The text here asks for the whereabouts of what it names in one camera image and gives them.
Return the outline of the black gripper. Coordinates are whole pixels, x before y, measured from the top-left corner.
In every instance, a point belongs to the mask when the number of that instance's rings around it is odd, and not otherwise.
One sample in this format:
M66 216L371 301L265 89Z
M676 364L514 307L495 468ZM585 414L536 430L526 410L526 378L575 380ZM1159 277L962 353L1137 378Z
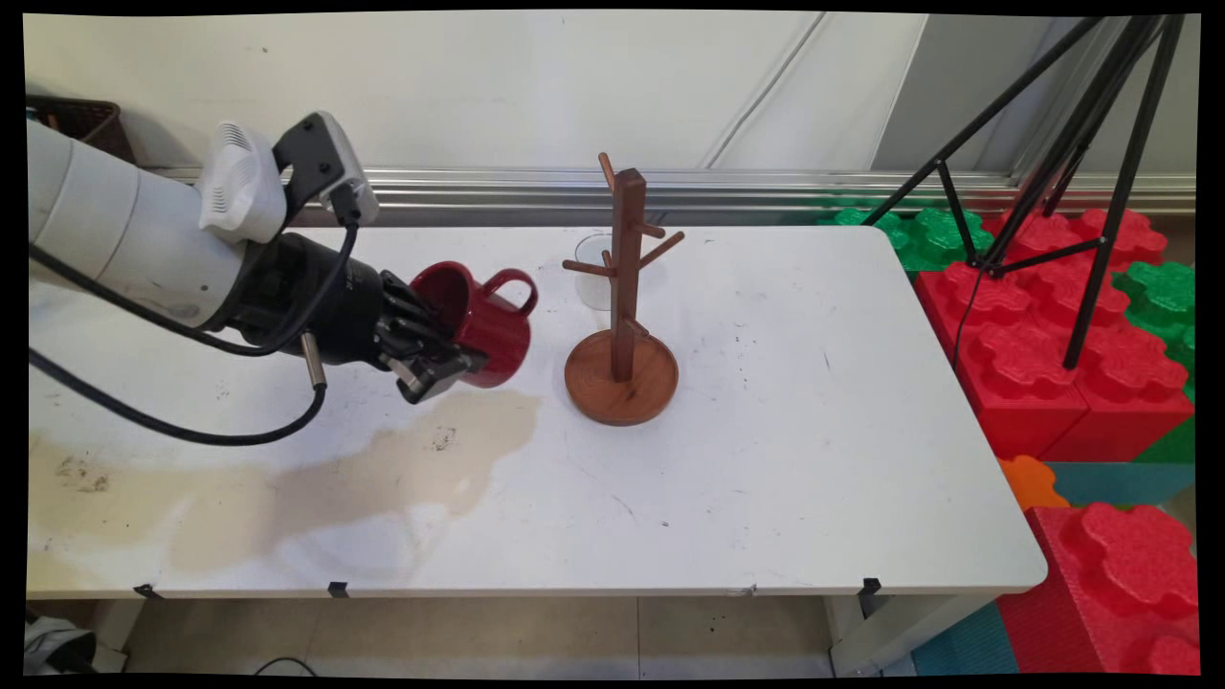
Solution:
M270 345L323 288L337 257L341 253L306 235L281 235L239 284L229 326L249 345ZM480 349L451 342L454 330L440 310L398 275L355 257L325 292L305 329L315 335L325 365L388 367L397 375L394 386L412 405L437 397L489 362Z

